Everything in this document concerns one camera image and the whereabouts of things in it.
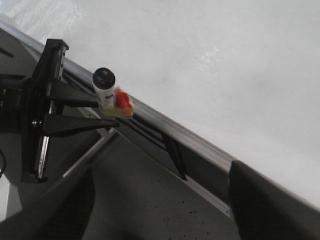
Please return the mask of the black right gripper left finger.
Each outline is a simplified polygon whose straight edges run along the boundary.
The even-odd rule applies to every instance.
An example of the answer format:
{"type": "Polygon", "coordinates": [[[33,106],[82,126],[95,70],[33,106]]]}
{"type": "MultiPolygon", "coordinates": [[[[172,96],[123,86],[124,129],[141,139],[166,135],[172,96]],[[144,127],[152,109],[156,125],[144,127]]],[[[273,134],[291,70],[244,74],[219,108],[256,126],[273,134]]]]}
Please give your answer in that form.
{"type": "Polygon", "coordinates": [[[59,180],[26,204],[10,191],[6,217],[0,222],[2,240],[81,240],[95,202],[91,167],[59,180]]]}

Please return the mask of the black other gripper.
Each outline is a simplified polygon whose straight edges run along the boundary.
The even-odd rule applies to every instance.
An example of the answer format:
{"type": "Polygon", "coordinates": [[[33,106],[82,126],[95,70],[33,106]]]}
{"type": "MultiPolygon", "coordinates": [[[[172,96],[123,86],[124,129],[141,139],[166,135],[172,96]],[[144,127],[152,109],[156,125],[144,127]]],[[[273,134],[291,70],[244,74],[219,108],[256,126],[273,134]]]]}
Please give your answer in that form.
{"type": "Polygon", "coordinates": [[[52,114],[55,102],[70,107],[98,107],[95,96],[61,81],[68,49],[61,39],[47,39],[31,76],[0,76],[0,131],[21,136],[22,182],[46,180],[49,137],[69,137],[119,126],[115,120],[52,114]]]}

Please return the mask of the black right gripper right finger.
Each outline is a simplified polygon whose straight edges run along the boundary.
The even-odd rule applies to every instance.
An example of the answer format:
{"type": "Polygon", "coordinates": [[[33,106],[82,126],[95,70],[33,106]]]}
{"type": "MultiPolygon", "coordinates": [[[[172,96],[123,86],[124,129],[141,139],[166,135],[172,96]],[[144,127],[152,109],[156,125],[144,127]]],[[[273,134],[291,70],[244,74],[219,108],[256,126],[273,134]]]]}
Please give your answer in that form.
{"type": "Polygon", "coordinates": [[[228,196],[243,240],[318,240],[320,212],[241,161],[228,174],[228,196]]]}

